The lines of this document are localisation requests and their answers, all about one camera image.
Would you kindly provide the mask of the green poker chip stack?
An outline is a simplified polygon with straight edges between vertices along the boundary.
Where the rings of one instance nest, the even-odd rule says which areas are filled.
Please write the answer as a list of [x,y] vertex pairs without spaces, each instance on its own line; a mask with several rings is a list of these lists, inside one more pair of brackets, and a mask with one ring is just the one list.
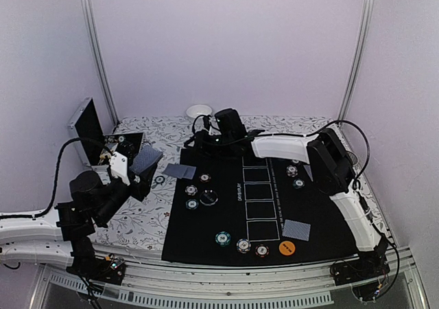
[[164,177],[164,176],[157,176],[157,177],[154,179],[154,183],[157,184],[157,185],[161,185],[161,184],[163,184],[164,182],[165,182],[165,177]]

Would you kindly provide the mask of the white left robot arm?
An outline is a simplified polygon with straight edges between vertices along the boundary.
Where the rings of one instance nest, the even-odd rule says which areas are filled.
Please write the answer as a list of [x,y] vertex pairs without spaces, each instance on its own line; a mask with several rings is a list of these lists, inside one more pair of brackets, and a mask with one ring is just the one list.
[[108,181],[94,170],[80,173],[69,184],[71,201],[36,211],[1,214],[1,262],[53,264],[97,277],[103,268],[116,269],[95,256],[90,235],[106,228],[129,198],[142,201],[150,192],[152,177],[162,152],[144,145],[133,152],[129,147],[111,150],[104,143],[76,137],[62,145],[86,142],[106,152]]

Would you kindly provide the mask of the orange big blind button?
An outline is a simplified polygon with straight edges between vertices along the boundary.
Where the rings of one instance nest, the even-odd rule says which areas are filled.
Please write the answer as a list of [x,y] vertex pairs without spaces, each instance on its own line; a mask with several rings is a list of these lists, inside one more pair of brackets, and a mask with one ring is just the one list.
[[291,256],[296,252],[296,246],[289,240],[284,240],[278,245],[278,250],[281,255]]

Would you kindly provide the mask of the green chips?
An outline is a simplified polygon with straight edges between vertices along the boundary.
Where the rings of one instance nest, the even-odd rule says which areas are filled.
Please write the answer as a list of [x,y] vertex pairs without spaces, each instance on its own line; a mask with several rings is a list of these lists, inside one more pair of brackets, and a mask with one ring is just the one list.
[[293,187],[294,189],[301,189],[305,186],[305,182],[302,179],[294,179]]
[[185,206],[187,209],[189,210],[195,210],[198,208],[199,206],[199,202],[196,199],[189,199],[186,203]]
[[215,242],[221,247],[228,246],[231,241],[231,235],[226,231],[220,231],[215,235]]

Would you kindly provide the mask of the grey playing card deck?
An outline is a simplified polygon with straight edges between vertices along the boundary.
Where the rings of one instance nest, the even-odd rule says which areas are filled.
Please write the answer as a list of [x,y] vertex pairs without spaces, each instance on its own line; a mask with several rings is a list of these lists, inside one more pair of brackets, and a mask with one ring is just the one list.
[[146,145],[142,147],[137,156],[133,159],[130,170],[135,174],[140,174],[158,163],[163,156],[160,150]]

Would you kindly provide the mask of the blue peach poker chip stack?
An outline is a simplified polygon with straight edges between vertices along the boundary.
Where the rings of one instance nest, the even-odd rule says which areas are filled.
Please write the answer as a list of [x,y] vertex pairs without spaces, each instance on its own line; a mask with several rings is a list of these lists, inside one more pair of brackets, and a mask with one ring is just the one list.
[[248,239],[242,238],[242,239],[239,239],[237,241],[237,243],[236,243],[236,250],[239,253],[245,254],[245,253],[249,252],[250,249],[251,249],[251,243],[250,243],[250,241]]

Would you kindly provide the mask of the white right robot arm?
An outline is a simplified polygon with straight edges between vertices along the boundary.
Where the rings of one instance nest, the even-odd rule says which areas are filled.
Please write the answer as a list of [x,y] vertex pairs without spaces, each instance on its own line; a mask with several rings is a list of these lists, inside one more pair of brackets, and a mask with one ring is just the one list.
[[358,259],[347,264],[335,263],[333,274],[348,277],[356,273],[368,279],[390,272],[385,253],[391,243],[375,224],[371,208],[361,195],[359,174],[336,132],[327,124],[311,134],[247,131],[233,108],[215,114],[216,134],[211,134],[210,115],[203,115],[204,128],[193,130],[184,142],[214,157],[242,157],[299,161],[310,167],[313,182],[327,195],[344,217],[355,239]]

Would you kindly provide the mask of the red white poker chips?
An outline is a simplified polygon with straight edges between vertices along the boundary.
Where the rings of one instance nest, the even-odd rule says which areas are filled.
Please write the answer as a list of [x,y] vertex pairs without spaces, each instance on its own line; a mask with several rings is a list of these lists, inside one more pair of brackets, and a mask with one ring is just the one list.
[[201,183],[208,183],[211,181],[211,175],[207,173],[201,174],[199,180]]

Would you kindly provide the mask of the black dealer button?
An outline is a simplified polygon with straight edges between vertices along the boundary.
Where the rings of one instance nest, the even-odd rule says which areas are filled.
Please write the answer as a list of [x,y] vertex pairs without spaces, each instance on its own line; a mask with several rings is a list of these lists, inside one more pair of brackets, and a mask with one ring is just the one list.
[[200,202],[207,207],[213,206],[218,201],[218,195],[214,190],[204,190],[199,197]]

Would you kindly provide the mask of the dealt playing card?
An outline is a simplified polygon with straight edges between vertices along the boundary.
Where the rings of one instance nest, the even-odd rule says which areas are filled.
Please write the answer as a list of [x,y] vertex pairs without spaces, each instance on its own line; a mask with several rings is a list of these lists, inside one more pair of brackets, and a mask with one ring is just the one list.
[[305,169],[309,179],[311,180],[311,182],[313,182],[313,174],[311,171],[311,166],[310,165],[304,165],[303,168]]
[[309,223],[295,220],[285,220],[282,236],[296,240],[309,241],[311,225]]
[[195,166],[175,163],[169,163],[163,170],[163,174],[177,179],[192,179],[195,172]]

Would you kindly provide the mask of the blue peach chips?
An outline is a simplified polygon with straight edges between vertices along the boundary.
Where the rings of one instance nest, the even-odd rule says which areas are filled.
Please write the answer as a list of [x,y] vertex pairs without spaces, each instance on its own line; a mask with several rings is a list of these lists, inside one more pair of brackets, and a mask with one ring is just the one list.
[[185,188],[185,193],[186,193],[188,196],[195,196],[195,195],[198,193],[198,189],[197,189],[197,187],[194,186],[194,185],[188,185],[188,186],[186,186],[186,188]]

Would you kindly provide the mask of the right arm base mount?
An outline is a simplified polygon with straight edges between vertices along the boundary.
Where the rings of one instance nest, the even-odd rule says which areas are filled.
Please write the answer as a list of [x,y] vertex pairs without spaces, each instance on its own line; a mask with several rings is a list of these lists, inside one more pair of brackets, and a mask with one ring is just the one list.
[[334,262],[330,275],[336,286],[354,284],[374,279],[373,282],[352,286],[354,297],[361,302],[376,301],[384,292],[390,267],[385,256],[375,258],[372,255],[360,256],[356,260]]

